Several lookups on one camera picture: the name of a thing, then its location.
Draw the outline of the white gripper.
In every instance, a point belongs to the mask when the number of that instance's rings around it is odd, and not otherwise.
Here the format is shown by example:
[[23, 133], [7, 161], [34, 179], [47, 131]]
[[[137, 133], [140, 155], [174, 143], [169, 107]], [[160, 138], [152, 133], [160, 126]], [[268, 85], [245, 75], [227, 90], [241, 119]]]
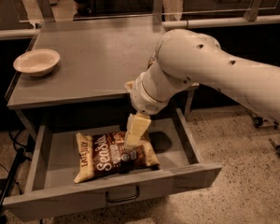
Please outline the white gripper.
[[168, 102], [157, 101], [147, 93], [143, 85], [144, 74], [141, 73], [136, 80], [127, 81], [124, 84], [125, 89], [130, 93], [132, 106], [138, 112], [128, 117], [124, 138], [126, 149], [133, 149], [139, 144], [151, 123], [150, 116], [158, 114], [168, 105]]

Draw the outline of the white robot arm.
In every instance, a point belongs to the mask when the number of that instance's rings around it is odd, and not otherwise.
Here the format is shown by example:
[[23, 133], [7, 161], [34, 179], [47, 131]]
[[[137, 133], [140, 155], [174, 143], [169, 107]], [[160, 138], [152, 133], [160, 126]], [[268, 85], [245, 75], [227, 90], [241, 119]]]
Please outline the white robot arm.
[[133, 108], [152, 116], [198, 83], [280, 127], [280, 67], [233, 56], [210, 35], [175, 29], [158, 41], [151, 66], [125, 87]]

